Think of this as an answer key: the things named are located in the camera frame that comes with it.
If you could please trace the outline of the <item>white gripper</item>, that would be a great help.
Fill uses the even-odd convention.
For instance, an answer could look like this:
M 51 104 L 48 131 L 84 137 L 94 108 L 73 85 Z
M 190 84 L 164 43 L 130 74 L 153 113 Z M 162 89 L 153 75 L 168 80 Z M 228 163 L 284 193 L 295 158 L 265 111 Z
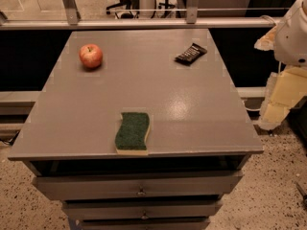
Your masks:
M 277 27 L 259 38 L 254 48 L 274 49 L 275 58 L 287 64 L 280 73 L 271 73 L 260 107 L 258 126 L 273 130 L 307 95 L 307 68 L 297 67 L 307 66 L 307 0 L 296 0 Z

